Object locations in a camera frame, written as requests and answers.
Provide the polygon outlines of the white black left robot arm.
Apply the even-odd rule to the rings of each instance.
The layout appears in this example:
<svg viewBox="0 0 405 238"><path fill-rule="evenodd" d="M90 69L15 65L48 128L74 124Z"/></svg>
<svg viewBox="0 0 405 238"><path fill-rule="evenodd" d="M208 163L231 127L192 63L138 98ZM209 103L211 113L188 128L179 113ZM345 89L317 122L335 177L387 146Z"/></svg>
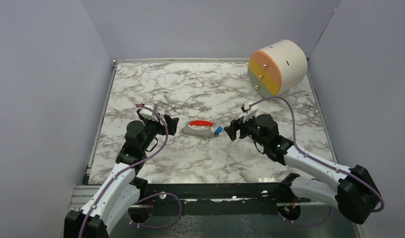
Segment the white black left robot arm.
<svg viewBox="0 0 405 238"><path fill-rule="evenodd" d="M79 211L70 210L66 215L65 238L107 238L131 205L147 200L146 180L136 175L151 152L151 142L157 135L174 135L179 118L153 115L144 109L137 113L139 120L127 125L125 143L110 175Z"/></svg>

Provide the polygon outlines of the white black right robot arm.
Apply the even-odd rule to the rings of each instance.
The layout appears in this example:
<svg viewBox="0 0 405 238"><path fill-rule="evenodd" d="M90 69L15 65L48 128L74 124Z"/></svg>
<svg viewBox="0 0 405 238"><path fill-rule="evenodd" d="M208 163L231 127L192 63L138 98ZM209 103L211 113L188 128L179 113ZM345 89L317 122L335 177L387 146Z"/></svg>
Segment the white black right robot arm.
<svg viewBox="0 0 405 238"><path fill-rule="evenodd" d="M234 119L225 127L234 141L246 137L263 147L263 154L282 165L299 169L314 181L298 176L279 187L279 197L286 202L296 197L309 198L337 208L356 224L364 224L380 203L381 194L370 173L363 166L353 168L316 158L279 134L272 116L262 114L249 120Z"/></svg>

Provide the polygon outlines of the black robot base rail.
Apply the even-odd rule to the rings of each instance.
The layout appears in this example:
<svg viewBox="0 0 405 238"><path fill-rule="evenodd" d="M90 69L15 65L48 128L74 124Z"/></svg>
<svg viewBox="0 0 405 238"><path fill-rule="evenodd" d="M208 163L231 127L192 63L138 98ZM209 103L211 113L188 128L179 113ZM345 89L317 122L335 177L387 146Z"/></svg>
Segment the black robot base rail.
<svg viewBox="0 0 405 238"><path fill-rule="evenodd" d="M278 205L310 202L278 182L147 184L141 201L128 209L133 218L181 215L276 215Z"/></svg>

